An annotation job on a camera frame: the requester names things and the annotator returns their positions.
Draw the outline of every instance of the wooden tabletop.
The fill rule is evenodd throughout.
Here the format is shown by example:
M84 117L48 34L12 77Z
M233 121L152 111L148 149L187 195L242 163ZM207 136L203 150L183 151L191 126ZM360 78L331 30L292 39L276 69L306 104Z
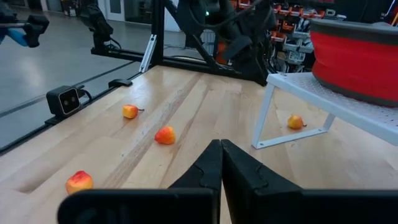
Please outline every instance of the wooden tabletop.
M152 68L60 124L0 157L0 223L56 223L65 182L78 170L95 188L167 188L212 139L227 138L280 175L304 188L396 189L398 150L341 120L329 133L262 150L250 143L264 87L254 82L175 68ZM122 107L144 108L135 119ZM305 129L326 113L276 90L263 137L292 133L290 114ZM154 142L173 126L177 142ZM222 195L221 222L230 223Z

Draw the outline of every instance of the white shelf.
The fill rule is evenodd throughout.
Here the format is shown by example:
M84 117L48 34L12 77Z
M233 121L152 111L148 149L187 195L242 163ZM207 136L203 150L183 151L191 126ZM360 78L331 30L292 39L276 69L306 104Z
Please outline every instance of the white shelf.
M270 74L268 83L398 146L398 108L370 105L319 84L312 73Z

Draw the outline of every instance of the gray floor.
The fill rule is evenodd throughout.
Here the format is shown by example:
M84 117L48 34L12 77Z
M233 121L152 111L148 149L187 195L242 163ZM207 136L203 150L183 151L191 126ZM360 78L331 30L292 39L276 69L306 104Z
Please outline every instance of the gray floor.
M19 11L23 19L28 12ZM35 102L22 110L0 118L0 147L41 126L52 117L45 100L49 90L76 83L108 72L130 61L90 54L92 35L77 19L59 13L46 13L50 25L40 36L40 46L21 47L6 38L0 45L0 114L17 106ZM114 28L113 38L124 49L145 51L150 26L123 22L109 22ZM186 55L200 58L196 50L183 49L185 35L165 32L164 55ZM97 95L107 89L115 78L128 78L138 72L139 62L107 73L84 85Z

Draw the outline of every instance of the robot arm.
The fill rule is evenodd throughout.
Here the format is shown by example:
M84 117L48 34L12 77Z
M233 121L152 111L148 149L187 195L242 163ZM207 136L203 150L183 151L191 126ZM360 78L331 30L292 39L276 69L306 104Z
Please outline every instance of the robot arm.
M109 48L109 45L106 45L105 42L112 40L113 28L106 22L100 8L95 3L82 7L80 20L93 32L95 48Z
M276 25L270 0L257 0L239 12L229 0L179 0L175 20L186 34L198 35L211 29L226 43L223 58L232 62L234 70L266 79L266 30Z
M49 21L44 16L29 16L27 21L19 20L6 3L0 2L0 42L7 35L22 46L37 47L39 35L48 26ZM23 29L25 34L14 29Z

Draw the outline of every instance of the red bin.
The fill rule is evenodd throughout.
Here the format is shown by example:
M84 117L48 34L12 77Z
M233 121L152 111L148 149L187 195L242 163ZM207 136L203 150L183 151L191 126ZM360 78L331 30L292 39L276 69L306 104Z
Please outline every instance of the red bin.
M377 105L398 107L398 28L313 19L312 73L325 87Z

